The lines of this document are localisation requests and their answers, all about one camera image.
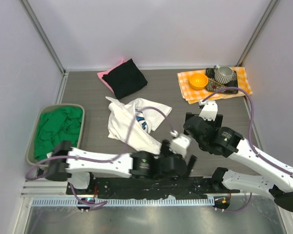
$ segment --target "gray floor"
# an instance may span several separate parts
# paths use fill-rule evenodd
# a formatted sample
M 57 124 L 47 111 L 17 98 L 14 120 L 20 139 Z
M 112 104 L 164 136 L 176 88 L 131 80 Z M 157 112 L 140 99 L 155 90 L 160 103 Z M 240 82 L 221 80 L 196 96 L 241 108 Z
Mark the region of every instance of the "gray floor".
M 121 100 L 128 103 L 135 98 L 145 98 L 151 101 L 171 106 L 169 118 L 178 132 L 182 132 L 186 112 L 199 113 L 197 104 L 189 105 L 182 97 L 176 74 L 181 70 L 143 70 L 148 85 L 142 90 Z M 123 149 L 121 141 L 109 139 L 107 122 L 110 111 L 109 101 L 105 96 L 114 97 L 98 79 L 97 72 L 70 72 L 65 87 L 62 103 L 76 103 L 85 108 L 85 128 L 82 139 L 83 150 L 99 153 L 115 154 Z M 218 113 L 224 115 L 223 126 L 230 127 L 244 136 L 248 133 L 249 116 L 242 97 L 217 101 Z M 151 135 L 158 141 L 170 139 L 169 127 L 162 123 Z M 189 154 L 198 157 L 192 176 L 211 176 L 217 167 L 255 175 L 250 168 L 225 159 L 222 156 L 210 155 L 200 151 L 195 141 L 191 143 Z

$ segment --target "white wall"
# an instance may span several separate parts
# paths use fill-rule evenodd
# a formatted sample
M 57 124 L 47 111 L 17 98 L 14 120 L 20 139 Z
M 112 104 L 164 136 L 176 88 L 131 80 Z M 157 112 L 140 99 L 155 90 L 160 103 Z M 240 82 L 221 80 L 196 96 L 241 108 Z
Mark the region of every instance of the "white wall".
M 29 0 L 66 69 L 236 64 L 269 0 Z
M 293 0 L 280 1 L 244 65 L 264 150 L 293 166 Z
M 60 80 L 19 1 L 0 1 L 0 234 L 14 224 L 34 122 L 54 103 Z

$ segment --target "pink cloth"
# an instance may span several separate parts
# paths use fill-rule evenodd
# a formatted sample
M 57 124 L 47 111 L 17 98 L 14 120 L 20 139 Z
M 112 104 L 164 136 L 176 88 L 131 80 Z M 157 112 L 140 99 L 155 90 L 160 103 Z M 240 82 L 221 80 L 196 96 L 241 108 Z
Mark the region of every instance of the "pink cloth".
M 102 83 L 105 84 L 106 87 L 109 88 L 110 91 L 112 91 L 113 93 L 114 93 L 113 89 L 112 89 L 112 88 L 108 85 L 108 83 L 106 83 L 106 81 L 103 79 L 103 75 L 108 74 L 110 71 L 112 71 L 114 68 L 118 67 L 119 65 L 123 64 L 124 62 L 126 62 L 125 59 L 122 59 L 122 60 L 120 61 L 120 63 L 117 64 L 115 67 L 112 67 L 111 69 L 109 69 L 109 70 L 107 70 L 107 71 L 105 71 L 105 72 L 98 72 L 98 73 L 97 73 L 97 75 L 98 75 L 100 81 L 102 81 Z

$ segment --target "black cloth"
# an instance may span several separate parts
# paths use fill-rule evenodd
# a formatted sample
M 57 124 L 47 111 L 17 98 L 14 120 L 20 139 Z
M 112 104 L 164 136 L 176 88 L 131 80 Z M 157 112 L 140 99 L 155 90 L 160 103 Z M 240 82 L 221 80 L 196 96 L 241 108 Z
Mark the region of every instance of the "black cloth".
M 103 75 L 103 79 L 111 86 L 117 99 L 133 94 L 147 85 L 146 78 L 132 59 Z

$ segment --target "ceramic cup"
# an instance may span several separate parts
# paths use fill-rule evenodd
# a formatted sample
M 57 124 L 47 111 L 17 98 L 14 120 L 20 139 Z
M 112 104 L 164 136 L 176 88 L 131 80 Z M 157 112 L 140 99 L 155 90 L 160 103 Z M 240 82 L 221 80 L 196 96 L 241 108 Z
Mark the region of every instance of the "ceramic cup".
M 232 81 L 233 70 L 229 67 L 214 66 L 215 80 L 221 84 L 227 84 Z

